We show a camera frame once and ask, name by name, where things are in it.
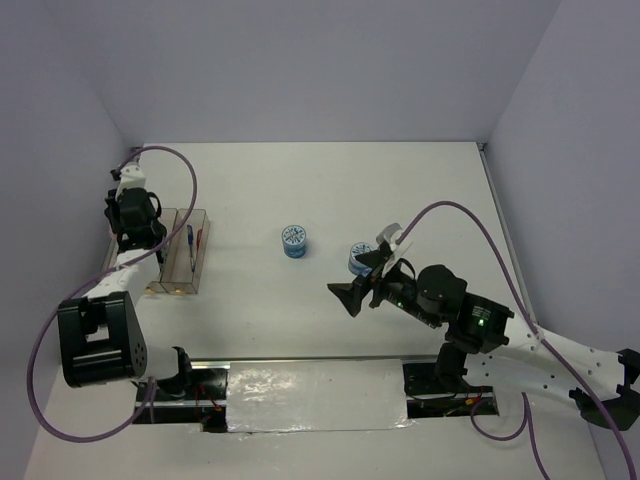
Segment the red pen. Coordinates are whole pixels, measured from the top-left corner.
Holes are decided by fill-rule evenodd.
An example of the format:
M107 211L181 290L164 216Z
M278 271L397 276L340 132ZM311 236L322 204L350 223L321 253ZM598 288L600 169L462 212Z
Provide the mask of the red pen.
M198 229L196 233L196 249L197 250L200 249L202 234L203 234L203 229L202 228Z

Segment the blue pen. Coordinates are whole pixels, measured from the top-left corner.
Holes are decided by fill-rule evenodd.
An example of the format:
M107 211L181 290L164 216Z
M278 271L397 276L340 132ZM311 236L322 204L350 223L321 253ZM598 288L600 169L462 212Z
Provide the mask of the blue pen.
M195 257L195 237L193 227L190 224L186 225L187 227L187 243L188 243L188 252L189 252L189 262L191 272L195 273L196 268L196 257Z

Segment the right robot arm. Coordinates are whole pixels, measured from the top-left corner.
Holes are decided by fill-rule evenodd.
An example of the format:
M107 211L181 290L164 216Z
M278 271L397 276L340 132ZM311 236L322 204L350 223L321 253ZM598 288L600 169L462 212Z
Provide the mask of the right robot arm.
M415 271L404 259L389 270L378 250L361 255L369 267L349 283L330 283L351 316L365 298L383 302L444 331L434 368L446 391L492 386L557 400L587 422L627 431L639 418L639 355L599 350L529 325L495 301L468 292L465 280L436 264Z

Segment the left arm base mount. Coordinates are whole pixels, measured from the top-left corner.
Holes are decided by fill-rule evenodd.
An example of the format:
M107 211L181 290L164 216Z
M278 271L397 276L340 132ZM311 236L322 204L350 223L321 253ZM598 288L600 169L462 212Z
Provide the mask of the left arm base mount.
M228 369L195 368L183 348L173 347L172 350L163 357L169 361L168 365L160 365L160 373L170 373L170 376L156 381L152 400L144 402L147 381L131 381L136 387L133 409L141 410L133 424L189 424L204 432L225 433L228 430Z

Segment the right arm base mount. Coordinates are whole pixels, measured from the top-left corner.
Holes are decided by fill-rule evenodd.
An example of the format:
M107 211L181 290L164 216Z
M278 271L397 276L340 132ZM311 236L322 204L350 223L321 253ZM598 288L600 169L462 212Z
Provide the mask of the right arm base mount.
M437 354L401 357L408 418L468 417L474 408L480 415L497 415L494 388L462 379L466 355L449 345Z

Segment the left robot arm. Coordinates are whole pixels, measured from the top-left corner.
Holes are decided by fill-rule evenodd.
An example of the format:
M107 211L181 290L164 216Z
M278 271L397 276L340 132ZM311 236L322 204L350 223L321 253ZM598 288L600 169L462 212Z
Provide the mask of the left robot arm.
M136 313L136 304L164 264L167 229L161 213L157 196L143 187L109 192L105 215L116 235L116 262L95 287L57 310L69 386L152 379L175 399L195 389L196 375L185 350L147 345Z

